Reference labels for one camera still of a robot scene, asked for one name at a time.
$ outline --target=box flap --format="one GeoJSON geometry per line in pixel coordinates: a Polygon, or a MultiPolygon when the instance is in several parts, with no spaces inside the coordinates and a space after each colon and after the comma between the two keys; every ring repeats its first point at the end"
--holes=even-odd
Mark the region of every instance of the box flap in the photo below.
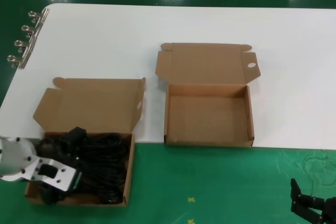
{"type": "Polygon", "coordinates": [[[169,83],[247,84],[260,76],[249,45],[166,43],[156,74],[169,83]]]}
{"type": "Polygon", "coordinates": [[[89,133],[131,133],[142,113],[145,78],[55,78],[33,118],[47,132],[68,132],[78,126],[89,133]]]}

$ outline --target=white tabletop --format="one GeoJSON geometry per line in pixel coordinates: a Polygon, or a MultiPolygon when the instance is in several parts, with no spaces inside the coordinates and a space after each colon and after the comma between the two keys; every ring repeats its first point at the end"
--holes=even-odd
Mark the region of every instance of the white tabletop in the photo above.
{"type": "Polygon", "coordinates": [[[165,42],[249,44],[254,146],[336,150],[336,10],[53,4],[0,109],[0,135],[41,137],[33,114],[54,77],[146,77],[137,142],[162,142],[165,42]]]}

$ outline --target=coiled black cable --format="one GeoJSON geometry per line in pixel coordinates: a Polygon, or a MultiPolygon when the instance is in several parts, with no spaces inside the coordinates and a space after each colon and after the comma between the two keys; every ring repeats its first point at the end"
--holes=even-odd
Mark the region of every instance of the coiled black cable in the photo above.
{"type": "Polygon", "coordinates": [[[87,137],[86,131],[75,128],[64,137],[49,137],[40,141],[38,155],[43,157],[45,145],[51,145],[49,157],[82,173],[79,183],[66,195],[89,193],[103,204],[123,201],[123,186],[127,169],[124,161],[129,146],[120,134],[87,137]]]}

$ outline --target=cardboard box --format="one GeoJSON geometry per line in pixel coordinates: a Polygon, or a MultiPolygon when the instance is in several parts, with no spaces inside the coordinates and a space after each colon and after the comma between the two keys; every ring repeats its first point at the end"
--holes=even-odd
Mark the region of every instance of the cardboard box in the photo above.
{"type": "MultiPolygon", "coordinates": [[[[53,83],[59,89],[47,89],[34,114],[35,121],[45,130],[45,135],[62,135],[78,126],[85,129],[89,136],[120,133],[130,145],[129,159],[125,164],[127,176],[122,203],[100,205],[98,198],[93,195],[73,195],[58,204],[126,206],[130,197],[135,148],[132,131],[142,113],[145,78],[55,78],[53,83]]],[[[37,184],[28,183],[25,197],[32,203],[43,204],[37,184]]]]}
{"type": "Polygon", "coordinates": [[[252,146],[250,81],[260,76],[249,45],[161,45],[156,74],[166,93],[168,145],[252,146]]]}

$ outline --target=open cardboard box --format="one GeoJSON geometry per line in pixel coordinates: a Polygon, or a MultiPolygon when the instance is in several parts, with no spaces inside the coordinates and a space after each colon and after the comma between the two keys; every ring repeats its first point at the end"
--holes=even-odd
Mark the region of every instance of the open cardboard box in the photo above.
{"type": "MultiPolygon", "coordinates": [[[[135,139],[132,131],[142,113],[145,78],[125,79],[63,79],[55,78],[58,89],[47,89],[38,105],[34,119],[46,136],[62,135],[75,127],[85,129],[89,136],[120,133],[130,146],[125,162],[127,176],[123,202],[101,205],[93,195],[73,195],[60,205],[126,206],[130,197],[135,139]]],[[[28,183],[25,197],[32,203],[43,204],[38,185],[28,183]]]]}
{"type": "Polygon", "coordinates": [[[250,147],[254,141],[250,81],[260,76],[249,45],[161,45],[156,74],[166,93],[164,142],[250,147]]]}

